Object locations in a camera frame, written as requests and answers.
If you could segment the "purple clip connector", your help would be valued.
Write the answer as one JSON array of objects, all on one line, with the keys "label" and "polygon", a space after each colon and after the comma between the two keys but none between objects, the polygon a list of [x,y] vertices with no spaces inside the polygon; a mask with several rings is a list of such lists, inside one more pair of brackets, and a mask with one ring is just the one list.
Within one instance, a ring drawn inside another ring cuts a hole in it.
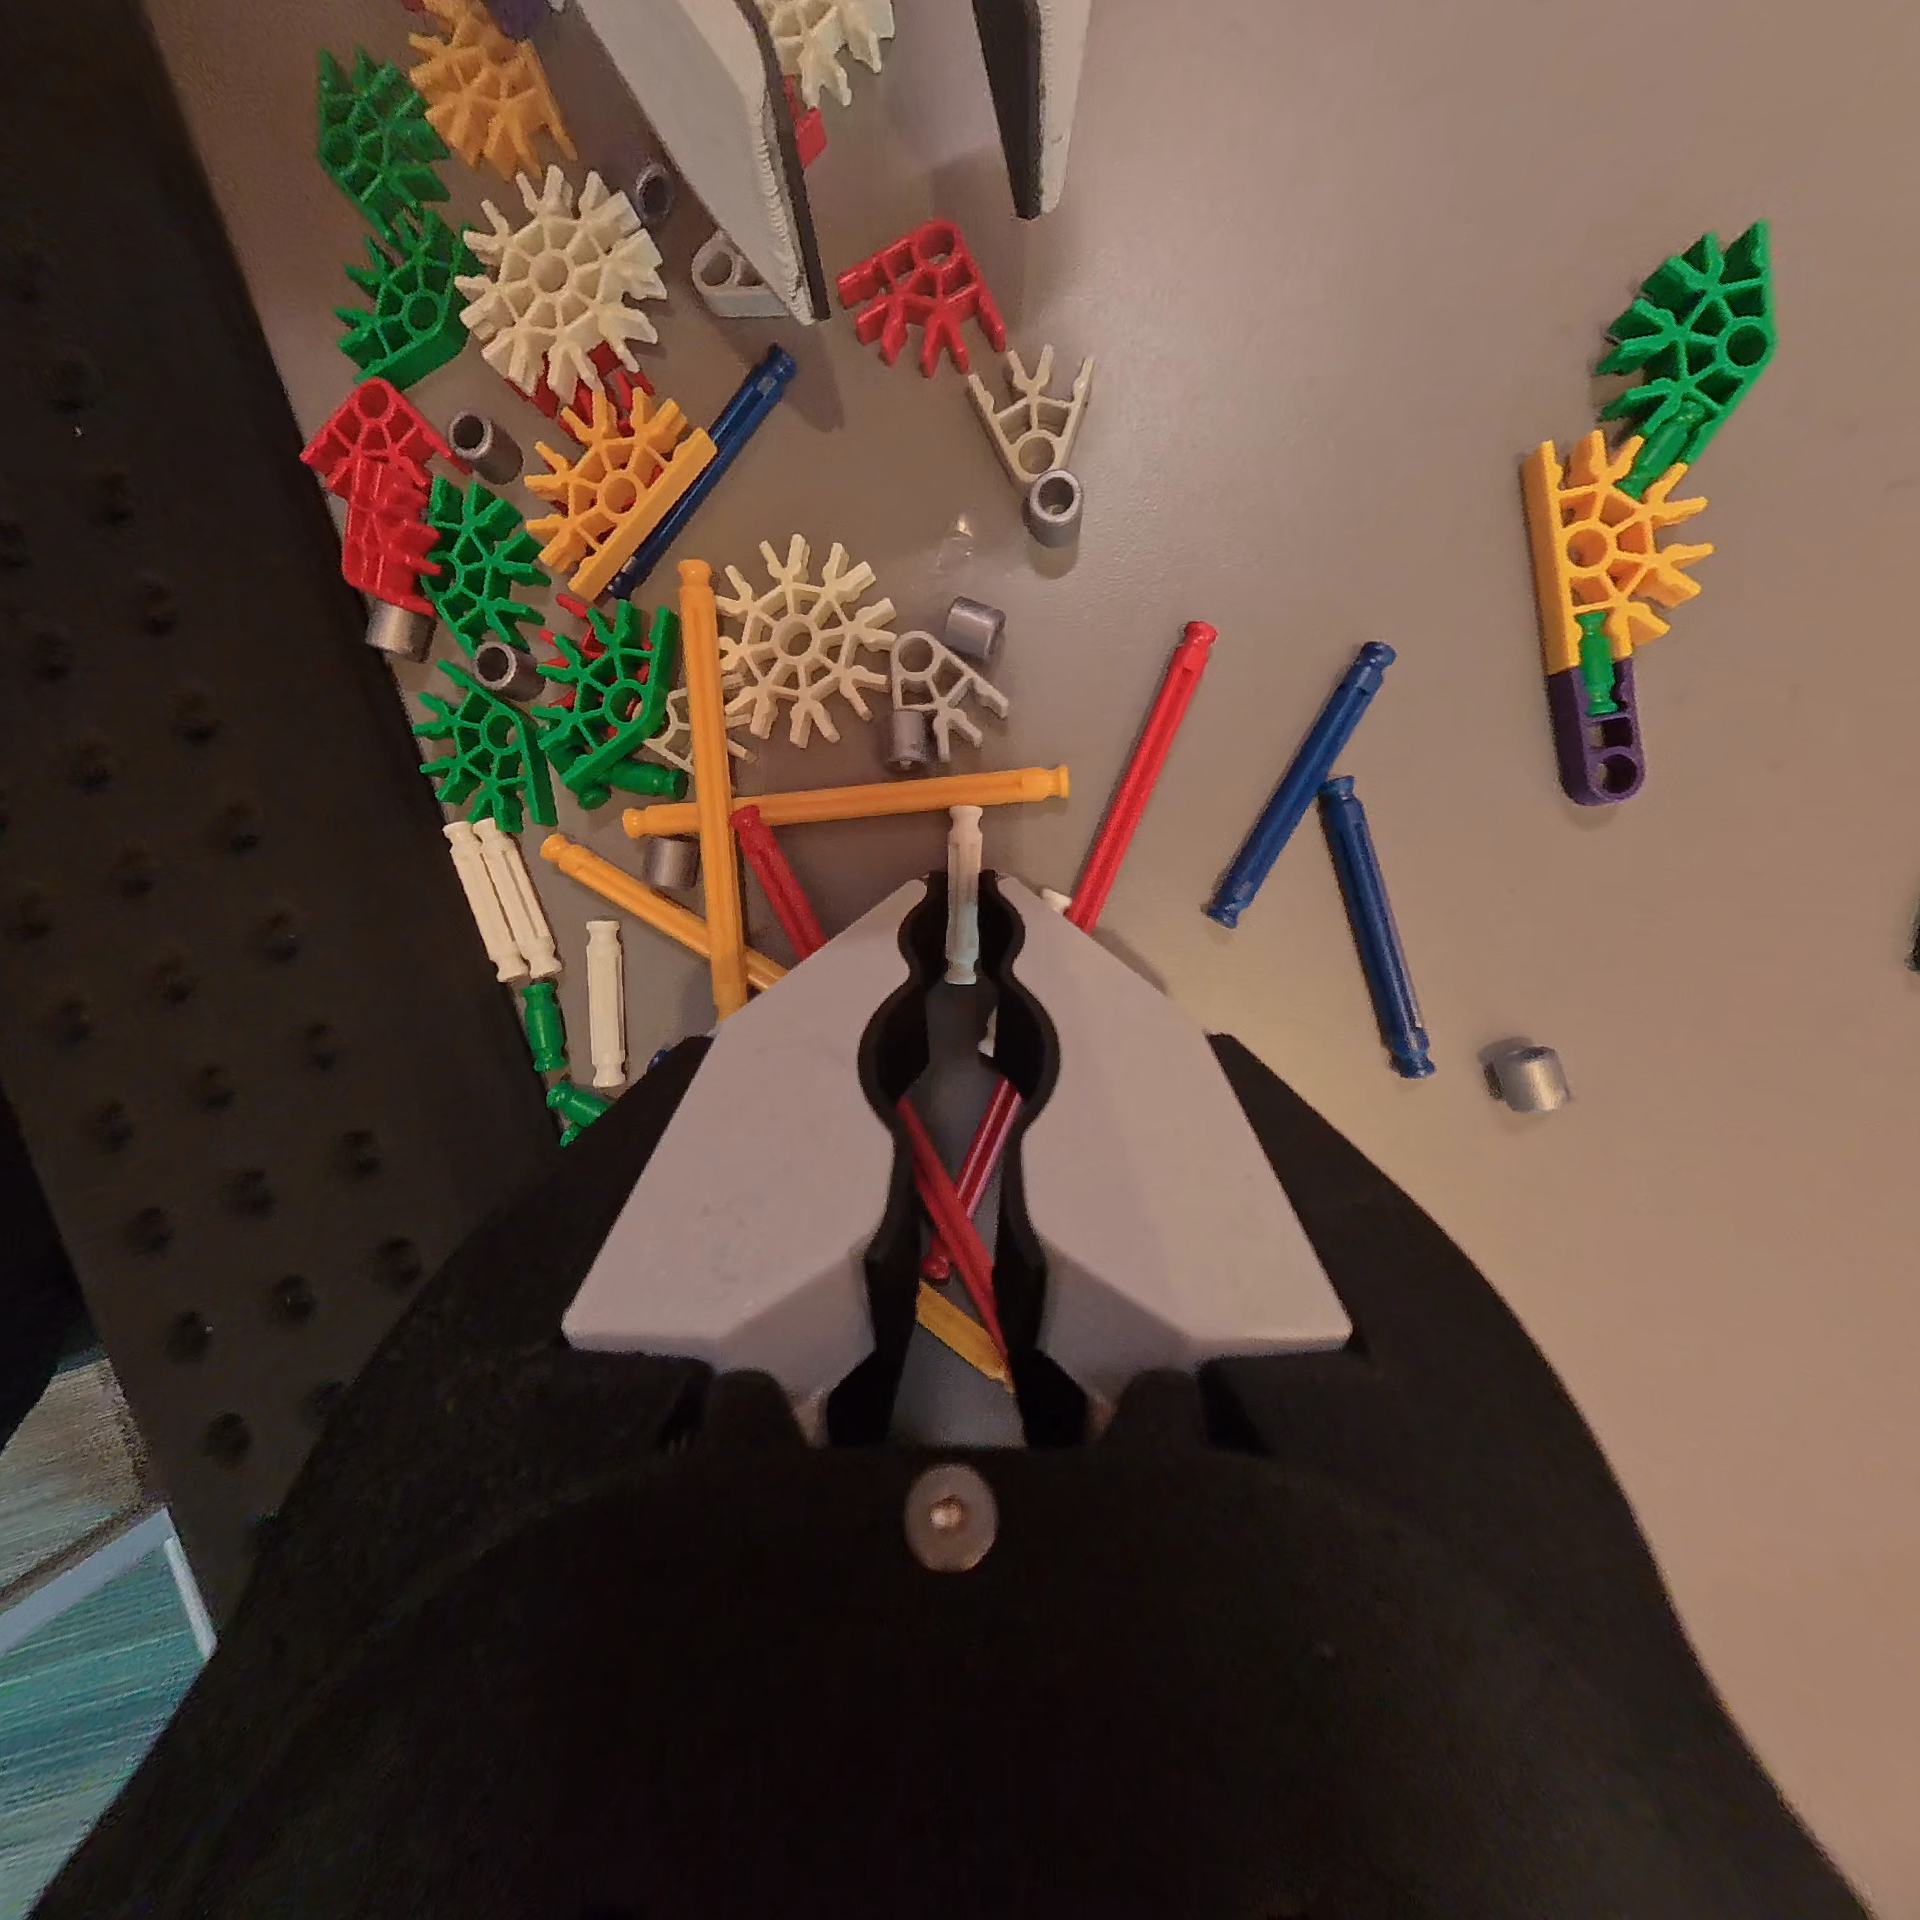
[{"label": "purple clip connector", "polygon": [[1593,715],[1578,668],[1549,673],[1549,724],[1560,790],[1568,802],[1595,809],[1622,804],[1643,790],[1643,733],[1635,699],[1635,664],[1616,662],[1616,712]]}]

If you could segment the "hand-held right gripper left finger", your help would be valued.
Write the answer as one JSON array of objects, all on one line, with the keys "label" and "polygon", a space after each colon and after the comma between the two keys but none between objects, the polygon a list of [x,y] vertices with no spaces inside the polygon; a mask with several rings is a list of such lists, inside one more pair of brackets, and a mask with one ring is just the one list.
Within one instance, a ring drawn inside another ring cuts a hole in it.
[{"label": "hand-held right gripper left finger", "polygon": [[836,1442],[947,1440],[900,1117],[944,908],[936,877],[897,886],[716,1027],[563,1311],[572,1350],[768,1374]]}]

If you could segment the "dark blue rod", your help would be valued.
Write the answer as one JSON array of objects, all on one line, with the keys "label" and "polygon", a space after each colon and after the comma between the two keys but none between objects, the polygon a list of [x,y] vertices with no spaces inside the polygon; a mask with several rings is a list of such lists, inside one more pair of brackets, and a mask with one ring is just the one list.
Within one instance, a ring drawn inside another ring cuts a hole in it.
[{"label": "dark blue rod", "polygon": [[1434,1061],[1355,779],[1325,779],[1317,808],[1385,1059],[1398,1076],[1422,1081]]},{"label": "dark blue rod", "polygon": [[1338,679],[1324,709],[1318,709],[1271,798],[1261,804],[1251,830],[1248,830],[1215,886],[1204,905],[1210,924],[1234,929],[1248,905],[1260,897],[1266,877],[1303,821],[1308,802],[1332,778],[1396,659],[1396,648],[1382,642],[1369,642],[1359,648],[1355,662]]}]

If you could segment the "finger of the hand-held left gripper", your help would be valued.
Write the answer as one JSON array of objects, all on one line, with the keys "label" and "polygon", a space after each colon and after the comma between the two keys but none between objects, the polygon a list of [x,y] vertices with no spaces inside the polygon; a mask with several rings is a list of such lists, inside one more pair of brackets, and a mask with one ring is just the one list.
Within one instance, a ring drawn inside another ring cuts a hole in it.
[{"label": "finger of the hand-held left gripper", "polygon": [[1014,214],[1048,215],[1063,193],[1090,2],[973,2]]},{"label": "finger of the hand-held left gripper", "polygon": [[771,33],[754,2],[581,2],[640,117],[716,226],[798,324],[829,286]]}]

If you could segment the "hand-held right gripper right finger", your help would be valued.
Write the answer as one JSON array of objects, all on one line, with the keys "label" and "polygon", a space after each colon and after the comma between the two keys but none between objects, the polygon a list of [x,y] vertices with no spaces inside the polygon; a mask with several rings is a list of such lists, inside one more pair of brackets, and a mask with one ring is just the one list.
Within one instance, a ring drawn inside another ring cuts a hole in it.
[{"label": "hand-held right gripper right finger", "polygon": [[1006,877],[980,960],[1017,1110],[998,1162],[998,1320],[1022,1440],[1078,1445],[1144,1374],[1338,1351],[1340,1307],[1204,1030]]}]

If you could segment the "black perforated office chair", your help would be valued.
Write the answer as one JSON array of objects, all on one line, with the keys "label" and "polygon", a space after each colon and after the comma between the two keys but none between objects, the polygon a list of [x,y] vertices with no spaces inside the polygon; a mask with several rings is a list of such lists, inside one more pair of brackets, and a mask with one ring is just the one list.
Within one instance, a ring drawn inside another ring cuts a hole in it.
[{"label": "black perforated office chair", "polygon": [[215,1619],[560,1153],[140,6],[5,6],[5,1097]]}]

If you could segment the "yellow half-circle connector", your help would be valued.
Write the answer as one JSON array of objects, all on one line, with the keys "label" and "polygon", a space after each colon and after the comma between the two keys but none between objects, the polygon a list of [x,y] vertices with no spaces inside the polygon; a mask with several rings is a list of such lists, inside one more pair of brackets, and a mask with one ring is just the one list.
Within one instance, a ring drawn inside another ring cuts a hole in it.
[{"label": "yellow half-circle connector", "polygon": [[1643,439],[1610,449],[1593,428],[1559,449],[1542,443],[1525,458],[1525,523],[1542,662],[1549,677],[1580,665],[1580,622],[1598,620],[1612,662],[1626,662],[1668,634],[1668,612],[1700,595],[1697,565],[1706,543],[1674,540],[1674,529],[1706,511],[1704,497],[1678,497],[1690,469],[1674,463],[1643,493],[1626,480]]}]

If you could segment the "pile of colourful toy pieces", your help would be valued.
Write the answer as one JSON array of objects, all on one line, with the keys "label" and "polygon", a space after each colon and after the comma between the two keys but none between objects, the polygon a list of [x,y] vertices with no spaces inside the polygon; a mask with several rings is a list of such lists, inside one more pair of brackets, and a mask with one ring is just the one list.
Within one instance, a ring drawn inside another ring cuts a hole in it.
[{"label": "pile of colourful toy pieces", "polygon": [[[826,143],[824,98],[852,103],[847,62],[884,69],[892,6],[754,6],[771,33],[798,157]],[[563,960],[520,836],[618,798],[660,802],[687,827],[655,834],[693,882],[716,818],[693,790],[701,741],[786,733],[795,753],[836,741],[833,710],[869,724],[884,700],[888,767],[932,809],[1062,798],[1066,779],[936,783],[978,717],[1006,715],[993,682],[999,615],[958,596],[937,632],[900,632],[871,565],[803,538],[759,549],[763,583],[728,570],[701,604],[696,725],[683,616],[635,595],[667,590],[664,560],[775,417],[797,377],[771,347],[709,423],[651,383],[635,350],[659,344],[665,299],[654,195],[667,164],[633,180],[579,159],[535,39],[541,6],[410,6],[431,22],[398,69],[328,52],[317,77],[317,159],[367,221],[359,302],[336,309],[356,383],[302,451],[343,505],[342,575],[367,601],[367,643],[422,664],[445,634],[441,684],[422,689],[419,741],[455,878],[502,987],[515,992],[541,1097],[561,1142],[625,1085],[620,933],[588,924],[592,1085],[570,1080]],[[709,314],[791,319],[716,229],[687,282]]]}]

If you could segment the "green fan connector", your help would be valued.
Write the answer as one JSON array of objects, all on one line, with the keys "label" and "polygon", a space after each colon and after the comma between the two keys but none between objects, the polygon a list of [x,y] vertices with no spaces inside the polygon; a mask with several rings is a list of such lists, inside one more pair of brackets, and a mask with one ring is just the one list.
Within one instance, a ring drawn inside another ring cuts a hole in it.
[{"label": "green fan connector", "polygon": [[1668,256],[1606,324],[1606,343],[1595,373],[1635,372],[1641,383],[1612,396],[1601,419],[1629,422],[1637,439],[1663,403],[1697,396],[1713,406],[1713,435],[1697,443],[1695,463],[1779,347],[1766,223],[1757,221],[1730,245],[1704,234]]}]

